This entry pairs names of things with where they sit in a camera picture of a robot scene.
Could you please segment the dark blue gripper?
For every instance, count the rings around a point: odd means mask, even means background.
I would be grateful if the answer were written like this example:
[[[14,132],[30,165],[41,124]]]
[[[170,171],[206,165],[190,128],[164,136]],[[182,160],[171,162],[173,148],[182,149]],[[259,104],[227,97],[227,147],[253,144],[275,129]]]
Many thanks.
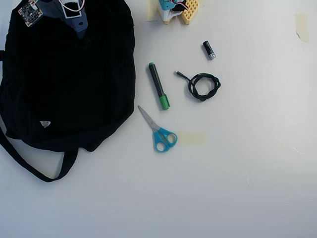
[[[83,39],[88,28],[85,9],[81,8],[83,3],[83,0],[40,0],[39,8],[44,16],[59,18]]]

